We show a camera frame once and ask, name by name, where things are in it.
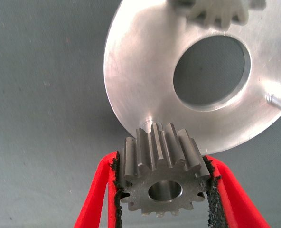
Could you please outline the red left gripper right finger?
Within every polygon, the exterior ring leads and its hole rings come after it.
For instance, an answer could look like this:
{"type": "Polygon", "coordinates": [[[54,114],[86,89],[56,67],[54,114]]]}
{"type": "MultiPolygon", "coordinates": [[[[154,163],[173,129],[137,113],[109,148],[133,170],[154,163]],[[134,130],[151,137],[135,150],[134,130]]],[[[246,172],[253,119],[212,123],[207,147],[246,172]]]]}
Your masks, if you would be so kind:
{"type": "Polygon", "coordinates": [[[211,174],[206,192],[210,228],[269,228],[265,218],[253,204],[232,171],[222,161],[204,156],[211,174]]]}

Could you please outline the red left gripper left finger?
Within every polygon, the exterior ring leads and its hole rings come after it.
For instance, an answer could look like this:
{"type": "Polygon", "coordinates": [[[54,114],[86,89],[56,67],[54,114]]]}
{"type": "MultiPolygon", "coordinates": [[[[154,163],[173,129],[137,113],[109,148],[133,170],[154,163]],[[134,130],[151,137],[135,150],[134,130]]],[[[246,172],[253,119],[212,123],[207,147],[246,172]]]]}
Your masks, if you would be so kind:
{"type": "Polygon", "coordinates": [[[120,153],[104,156],[98,164],[88,195],[75,222],[75,228],[98,228],[105,191],[108,191],[108,227],[122,226],[120,198],[122,187],[118,183],[120,153]]]}

